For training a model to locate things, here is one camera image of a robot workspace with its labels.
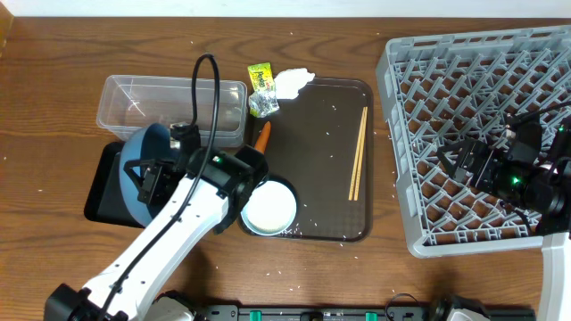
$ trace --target plastic container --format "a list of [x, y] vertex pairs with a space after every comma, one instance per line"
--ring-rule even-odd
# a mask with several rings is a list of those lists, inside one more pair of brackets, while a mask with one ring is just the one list
[[[107, 78], [97, 112], [97, 125], [121, 140], [155, 122], [169, 126], [192, 120], [190, 78], [121, 76]], [[196, 80], [196, 102], [202, 144], [208, 142], [212, 118], [214, 80]], [[247, 114], [246, 85], [240, 81], [220, 81], [217, 147], [237, 147], [244, 139]]]
[[[507, 151], [503, 116], [571, 99], [571, 26], [392, 39], [377, 65], [402, 222], [420, 258], [542, 246], [498, 199], [448, 178], [435, 155], [466, 137]], [[545, 113], [547, 152], [569, 108]], [[526, 211], [536, 226], [541, 215]]]

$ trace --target white wall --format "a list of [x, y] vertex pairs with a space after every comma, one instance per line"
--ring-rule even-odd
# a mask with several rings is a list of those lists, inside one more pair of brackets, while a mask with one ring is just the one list
[[571, 0], [0, 0], [15, 16], [571, 17]]

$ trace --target brown tray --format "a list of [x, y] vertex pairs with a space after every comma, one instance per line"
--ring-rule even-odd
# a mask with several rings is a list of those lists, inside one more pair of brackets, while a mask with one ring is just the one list
[[[269, 172], [295, 189], [298, 211], [274, 237], [357, 242], [371, 228], [373, 94], [360, 80], [315, 78], [280, 110], [251, 119], [246, 141], [253, 144], [271, 121], [266, 159]], [[365, 152], [358, 201], [349, 201], [352, 168], [363, 107], [368, 106]], [[253, 235], [240, 219], [240, 227]]]

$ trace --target wooden table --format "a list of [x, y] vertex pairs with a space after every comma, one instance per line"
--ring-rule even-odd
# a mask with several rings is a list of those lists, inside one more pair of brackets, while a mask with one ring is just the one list
[[[569, 22], [16, 18], [0, 60], [0, 318], [40, 319], [60, 283], [80, 288], [140, 232], [83, 217], [101, 150], [114, 140], [95, 124], [105, 79], [190, 77], [204, 52], [216, 55], [224, 79], [248, 86], [246, 66], [271, 62], [274, 72], [307, 67], [321, 77], [359, 78], [374, 89], [374, 228], [363, 242], [341, 247], [251, 237], [233, 225], [202, 239], [165, 289], [199, 302], [243, 305], [380, 306], [396, 292], [422, 301], [455, 292], [536, 309], [540, 250], [441, 259], [409, 254], [391, 196], [393, 148], [375, 66], [394, 37]], [[210, 77], [209, 68], [201, 76]]]

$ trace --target carrot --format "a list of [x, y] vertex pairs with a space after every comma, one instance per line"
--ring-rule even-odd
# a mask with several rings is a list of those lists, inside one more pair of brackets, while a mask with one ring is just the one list
[[256, 141], [256, 145], [253, 147], [256, 151], [264, 153], [266, 152], [266, 145], [268, 145], [269, 131], [271, 130], [271, 123], [268, 121], [264, 128], [261, 129], [260, 136]]

